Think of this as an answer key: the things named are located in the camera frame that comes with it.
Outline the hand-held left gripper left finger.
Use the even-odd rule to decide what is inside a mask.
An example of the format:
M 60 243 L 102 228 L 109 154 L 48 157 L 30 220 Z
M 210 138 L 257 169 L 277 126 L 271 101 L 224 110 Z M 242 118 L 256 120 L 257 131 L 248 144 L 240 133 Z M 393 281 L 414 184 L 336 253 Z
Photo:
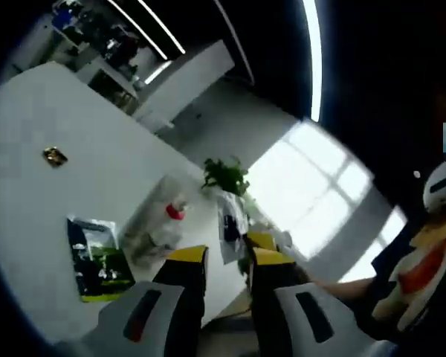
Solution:
M 135 284 L 99 315 L 98 356 L 194 356 L 204 315 L 209 248 L 172 252 L 150 281 Z

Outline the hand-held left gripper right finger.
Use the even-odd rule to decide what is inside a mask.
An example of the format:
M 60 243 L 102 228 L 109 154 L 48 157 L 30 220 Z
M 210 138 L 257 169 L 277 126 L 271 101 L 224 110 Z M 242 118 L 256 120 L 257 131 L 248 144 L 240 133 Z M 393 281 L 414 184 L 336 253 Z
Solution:
M 299 284 L 295 262 L 251 249 L 251 314 L 262 356 L 359 356 L 352 311 L 313 283 Z

